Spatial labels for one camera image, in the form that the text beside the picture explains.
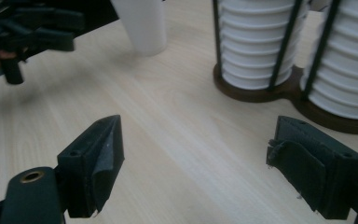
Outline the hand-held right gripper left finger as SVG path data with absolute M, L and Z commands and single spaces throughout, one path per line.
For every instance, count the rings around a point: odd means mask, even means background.
M 125 160 L 121 116 L 92 123 L 58 156 L 64 209 L 69 217 L 91 217 L 108 201 Z

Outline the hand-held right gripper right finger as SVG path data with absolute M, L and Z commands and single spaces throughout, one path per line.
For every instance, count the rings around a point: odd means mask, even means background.
M 305 121 L 279 116 L 266 164 L 277 168 L 313 211 L 345 219 L 358 181 L 358 153 Z

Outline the single white paper cup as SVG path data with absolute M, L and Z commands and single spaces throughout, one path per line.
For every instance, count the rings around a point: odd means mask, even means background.
M 111 0 L 111 3 L 139 55 L 153 56 L 165 49 L 163 0 Z

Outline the black cup rack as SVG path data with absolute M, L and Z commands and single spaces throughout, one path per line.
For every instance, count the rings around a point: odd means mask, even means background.
M 315 59 L 310 70 L 310 81 L 306 83 L 305 90 L 300 89 L 300 79 L 304 76 L 303 69 L 295 65 L 291 69 L 289 78 L 282 84 L 276 86 L 278 69 L 282 65 L 283 54 L 286 52 L 289 37 L 295 26 L 295 16 L 298 14 L 300 5 L 305 0 L 294 0 L 294 8 L 291 11 L 288 26 L 284 32 L 281 48 L 278 51 L 276 64 L 273 66 L 272 77 L 268 80 L 268 86 L 262 90 L 246 90 L 234 87 L 223 79 L 222 50 L 220 47 L 220 19 L 218 18 L 218 0 L 213 1 L 213 22 L 216 45 L 217 64 L 213 69 L 213 81 L 218 90 L 226 96 L 248 103 L 266 103 L 279 99 L 289 100 L 295 109 L 307 119 L 324 126 L 325 128 L 341 133 L 358 134 L 358 119 L 346 119 L 327 112 L 309 100 L 311 87 L 316 78 L 316 69 L 320 67 L 321 60 Z

